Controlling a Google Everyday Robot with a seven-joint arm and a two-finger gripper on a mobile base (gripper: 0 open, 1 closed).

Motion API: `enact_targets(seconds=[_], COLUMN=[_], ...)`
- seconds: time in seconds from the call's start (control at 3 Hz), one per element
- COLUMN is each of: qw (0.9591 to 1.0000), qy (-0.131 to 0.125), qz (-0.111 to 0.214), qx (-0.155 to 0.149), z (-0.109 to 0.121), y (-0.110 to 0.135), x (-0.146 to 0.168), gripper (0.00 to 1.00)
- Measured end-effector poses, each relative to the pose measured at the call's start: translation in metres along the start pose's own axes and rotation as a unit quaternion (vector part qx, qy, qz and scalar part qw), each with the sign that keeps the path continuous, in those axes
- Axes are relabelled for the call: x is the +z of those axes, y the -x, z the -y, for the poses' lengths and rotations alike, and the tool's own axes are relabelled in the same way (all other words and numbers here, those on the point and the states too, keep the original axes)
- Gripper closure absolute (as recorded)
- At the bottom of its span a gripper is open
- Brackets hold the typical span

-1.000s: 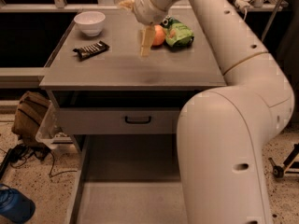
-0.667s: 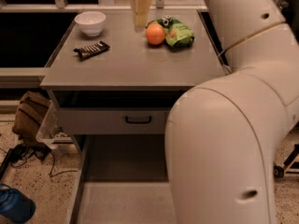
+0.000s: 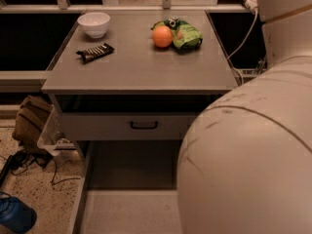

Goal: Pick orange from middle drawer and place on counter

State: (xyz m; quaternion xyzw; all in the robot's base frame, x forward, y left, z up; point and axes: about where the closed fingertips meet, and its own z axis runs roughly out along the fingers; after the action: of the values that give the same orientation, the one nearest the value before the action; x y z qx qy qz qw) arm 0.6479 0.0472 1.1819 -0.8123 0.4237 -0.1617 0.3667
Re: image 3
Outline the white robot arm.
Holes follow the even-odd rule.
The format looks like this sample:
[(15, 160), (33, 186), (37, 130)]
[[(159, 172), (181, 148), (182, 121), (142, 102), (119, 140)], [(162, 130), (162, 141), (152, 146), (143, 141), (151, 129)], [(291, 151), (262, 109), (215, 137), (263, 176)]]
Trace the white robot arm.
[(257, 0), (268, 68), (188, 130), (182, 234), (312, 234), (312, 0)]

